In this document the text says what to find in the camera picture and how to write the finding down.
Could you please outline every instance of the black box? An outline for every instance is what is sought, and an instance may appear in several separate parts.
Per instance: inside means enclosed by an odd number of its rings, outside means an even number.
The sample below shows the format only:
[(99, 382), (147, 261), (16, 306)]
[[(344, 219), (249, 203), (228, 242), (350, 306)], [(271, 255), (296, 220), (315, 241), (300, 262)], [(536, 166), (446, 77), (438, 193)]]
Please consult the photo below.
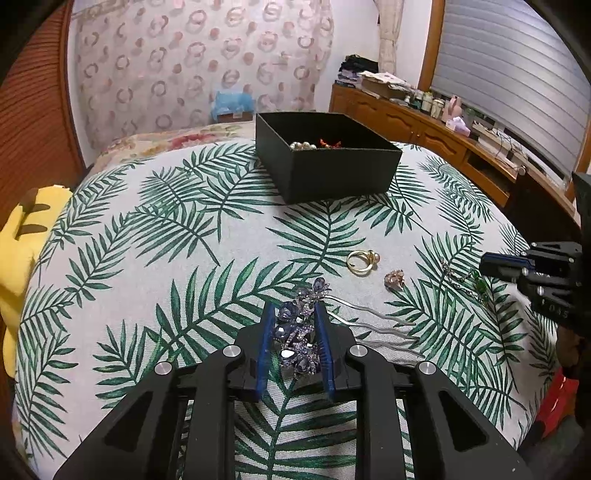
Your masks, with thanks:
[[(341, 148), (321, 148), (320, 139)], [(292, 150), (309, 142), (316, 150)], [(286, 203), (383, 193), (402, 151), (342, 113), (273, 112), (256, 116), (256, 153)]]

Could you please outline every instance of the green leaf print bedspread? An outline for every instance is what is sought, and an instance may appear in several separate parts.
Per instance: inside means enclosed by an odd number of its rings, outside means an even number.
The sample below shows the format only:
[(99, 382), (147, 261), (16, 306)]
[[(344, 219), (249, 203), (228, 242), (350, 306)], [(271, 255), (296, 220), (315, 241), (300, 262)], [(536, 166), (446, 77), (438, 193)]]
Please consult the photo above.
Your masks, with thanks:
[[(248, 140), (130, 161), (80, 185), (40, 255), (19, 332), (15, 408), (41, 479), (157, 362), (202, 361), (257, 322), (266, 300), (279, 303), (319, 275), (352, 303), (416, 322), (401, 328), (419, 337), (411, 347), (516, 447), (555, 368), (555, 329), (513, 285), (485, 278), (482, 301), (468, 274), (483, 252), (527, 244), (440, 157), (400, 147), (387, 193), (292, 206)], [(377, 271), (352, 275), (345, 259), (354, 249), (379, 252)], [(406, 286), (392, 292), (384, 275), (395, 269)], [(392, 326), (328, 307), (351, 322)], [(392, 350), (395, 336), (353, 332), (391, 361), (418, 361)], [(354, 478), (355, 404), (298, 385), (276, 356), (263, 402), (237, 404), (235, 428), (242, 479)], [(402, 441), (412, 478), (406, 432)]]

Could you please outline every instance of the cardboard box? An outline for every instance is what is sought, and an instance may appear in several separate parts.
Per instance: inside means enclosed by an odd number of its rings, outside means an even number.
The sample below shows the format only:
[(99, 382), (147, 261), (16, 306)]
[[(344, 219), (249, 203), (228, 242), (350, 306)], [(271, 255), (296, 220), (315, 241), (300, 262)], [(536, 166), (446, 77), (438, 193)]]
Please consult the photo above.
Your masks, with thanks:
[(365, 77), (361, 81), (361, 86), (362, 88), (365, 88), (370, 92), (377, 93), (380, 97), (388, 100), (391, 98), (404, 100), (404, 98), (408, 95), (408, 92), (405, 90), (394, 90), (391, 89), (387, 83), (376, 82)]

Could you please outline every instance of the wooden drawer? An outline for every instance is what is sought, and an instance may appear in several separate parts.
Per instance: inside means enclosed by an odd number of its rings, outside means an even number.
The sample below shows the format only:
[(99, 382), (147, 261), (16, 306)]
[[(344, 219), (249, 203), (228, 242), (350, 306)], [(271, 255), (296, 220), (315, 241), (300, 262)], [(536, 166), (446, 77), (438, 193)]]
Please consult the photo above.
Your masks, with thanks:
[(384, 112), (381, 104), (373, 97), (363, 94), (356, 95), (355, 104), (348, 115), (364, 124), (374, 132), (385, 135)]
[(503, 192), (497, 184), (486, 177), (481, 171), (475, 169), (469, 162), (464, 162), (460, 167), (460, 171), (486, 193), (500, 208), (506, 205), (509, 195)]
[(460, 168), (466, 156), (466, 147), (456, 142), (451, 135), (453, 135), (451, 131), (446, 135), (425, 125), (418, 134), (417, 144), (428, 148), (454, 167)]
[(417, 143), (417, 135), (423, 129), (421, 122), (396, 107), (386, 109), (382, 121), (380, 135), (393, 142)]

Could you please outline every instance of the curtain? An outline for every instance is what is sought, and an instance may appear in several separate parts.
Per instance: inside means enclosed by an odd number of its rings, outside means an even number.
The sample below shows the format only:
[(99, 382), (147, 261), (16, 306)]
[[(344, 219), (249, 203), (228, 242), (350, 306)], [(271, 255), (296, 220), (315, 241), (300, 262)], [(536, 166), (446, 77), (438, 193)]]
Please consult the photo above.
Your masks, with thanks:
[(309, 110), (330, 54), (330, 0), (107, 0), (74, 16), (93, 148), (206, 125), (219, 91)]
[(379, 10), (379, 71), (396, 75), (396, 47), (404, 0), (374, 0), (374, 3)]

